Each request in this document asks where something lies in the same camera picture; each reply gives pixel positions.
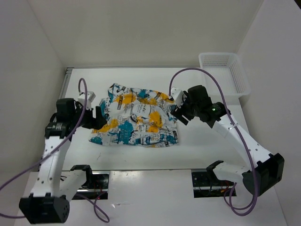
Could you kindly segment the colourful printed shorts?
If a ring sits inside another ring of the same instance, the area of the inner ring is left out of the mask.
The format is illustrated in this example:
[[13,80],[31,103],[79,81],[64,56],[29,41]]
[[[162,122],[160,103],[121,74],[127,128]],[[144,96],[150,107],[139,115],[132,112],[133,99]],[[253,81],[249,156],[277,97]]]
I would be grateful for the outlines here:
[[99,107],[107,123],[92,130],[91,143],[159,148],[179,142],[177,119],[171,114],[176,104],[165,93],[114,83]]

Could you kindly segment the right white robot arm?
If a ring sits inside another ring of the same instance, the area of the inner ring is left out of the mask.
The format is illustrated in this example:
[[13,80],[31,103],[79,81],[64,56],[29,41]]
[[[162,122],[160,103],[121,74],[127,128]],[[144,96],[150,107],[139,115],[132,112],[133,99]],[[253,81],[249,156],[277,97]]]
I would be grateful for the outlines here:
[[244,166],[217,160],[206,168],[207,182],[217,185],[222,180],[242,183],[249,193],[261,196],[282,179],[284,158],[272,154],[255,141],[234,119],[221,102],[213,103],[202,85],[182,91],[173,87],[171,98],[176,107],[171,114],[187,125],[198,117],[228,141],[245,161]]

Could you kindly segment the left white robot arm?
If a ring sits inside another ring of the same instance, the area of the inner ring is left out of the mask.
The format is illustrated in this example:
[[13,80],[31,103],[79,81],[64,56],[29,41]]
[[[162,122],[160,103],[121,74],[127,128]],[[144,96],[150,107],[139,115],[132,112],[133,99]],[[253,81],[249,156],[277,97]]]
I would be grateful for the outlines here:
[[20,199],[19,209],[30,224],[65,223],[70,201],[81,187],[94,182],[89,165],[74,165],[62,179],[63,163],[76,127],[98,129],[105,120],[97,108],[93,117],[92,99],[81,93],[77,100],[59,99],[56,102],[56,121],[45,128],[45,150],[37,180],[28,197]]

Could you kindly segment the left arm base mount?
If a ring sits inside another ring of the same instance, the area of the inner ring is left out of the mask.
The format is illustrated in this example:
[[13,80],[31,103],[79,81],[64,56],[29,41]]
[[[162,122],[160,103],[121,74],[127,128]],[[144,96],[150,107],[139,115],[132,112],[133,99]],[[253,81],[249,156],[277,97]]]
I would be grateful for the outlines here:
[[109,171],[93,171],[92,183],[82,185],[76,192],[73,200],[83,200],[84,198],[78,194],[90,199],[107,200],[109,187],[110,172]]

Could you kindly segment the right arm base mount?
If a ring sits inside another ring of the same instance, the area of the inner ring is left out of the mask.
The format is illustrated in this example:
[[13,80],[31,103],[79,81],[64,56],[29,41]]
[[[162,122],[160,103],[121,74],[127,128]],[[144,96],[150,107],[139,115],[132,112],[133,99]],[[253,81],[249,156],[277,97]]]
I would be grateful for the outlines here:
[[191,172],[194,198],[229,196],[234,183],[227,180],[212,182],[205,170]]

